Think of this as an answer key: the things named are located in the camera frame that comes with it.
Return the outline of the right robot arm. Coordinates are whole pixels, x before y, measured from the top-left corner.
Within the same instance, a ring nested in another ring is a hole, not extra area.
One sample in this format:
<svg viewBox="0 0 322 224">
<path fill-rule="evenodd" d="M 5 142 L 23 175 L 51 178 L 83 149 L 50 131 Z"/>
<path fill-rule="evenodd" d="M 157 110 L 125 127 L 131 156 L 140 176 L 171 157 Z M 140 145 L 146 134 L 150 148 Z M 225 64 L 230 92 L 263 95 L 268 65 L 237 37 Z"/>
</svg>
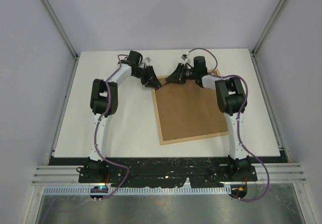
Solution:
<svg viewBox="0 0 322 224">
<path fill-rule="evenodd" d="M 242 140 L 245 136 L 244 112 L 249 94 L 246 81 L 235 74 L 219 76 L 214 71 L 208 71 L 203 56 L 194 57 L 192 66 L 179 63 L 166 78 L 166 83 L 185 84 L 187 80 L 194 80 L 199 87 L 215 91 L 218 108 L 224 114 L 228 129 L 227 175 L 234 181 L 243 180 L 251 171 L 249 153 Z"/>
</svg>

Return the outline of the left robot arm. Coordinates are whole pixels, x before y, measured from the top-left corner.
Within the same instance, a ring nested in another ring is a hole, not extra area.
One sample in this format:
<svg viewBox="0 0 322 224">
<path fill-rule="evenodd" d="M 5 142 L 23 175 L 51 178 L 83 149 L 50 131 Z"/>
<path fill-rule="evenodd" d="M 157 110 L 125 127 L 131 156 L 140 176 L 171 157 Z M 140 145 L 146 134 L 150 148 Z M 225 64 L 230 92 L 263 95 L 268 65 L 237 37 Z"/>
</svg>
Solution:
<svg viewBox="0 0 322 224">
<path fill-rule="evenodd" d="M 95 129 L 85 168 L 90 170 L 90 177 L 97 183 L 107 179 L 108 171 L 103 162 L 111 163 L 103 153 L 103 141 L 107 137 L 112 116 L 118 109 L 118 87 L 129 77 L 139 79 L 146 88 L 156 90 L 162 86 L 150 65 L 150 58 L 144 58 L 141 53 L 133 50 L 128 55 L 119 54 L 117 57 L 116 70 L 103 80 L 95 79 L 92 84 L 90 108 L 94 114 Z"/>
</svg>

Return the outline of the wooden picture frame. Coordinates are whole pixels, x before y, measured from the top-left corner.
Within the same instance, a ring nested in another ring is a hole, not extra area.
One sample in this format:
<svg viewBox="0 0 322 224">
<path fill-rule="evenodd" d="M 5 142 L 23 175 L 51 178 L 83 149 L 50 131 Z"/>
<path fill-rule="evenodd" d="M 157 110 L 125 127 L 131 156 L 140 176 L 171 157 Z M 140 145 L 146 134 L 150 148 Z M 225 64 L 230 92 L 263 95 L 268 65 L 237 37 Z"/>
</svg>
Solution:
<svg viewBox="0 0 322 224">
<path fill-rule="evenodd" d="M 166 84 L 152 91 L 160 145 L 176 144 L 228 135 L 214 90 L 201 88 L 193 80 Z"/>
</svg>

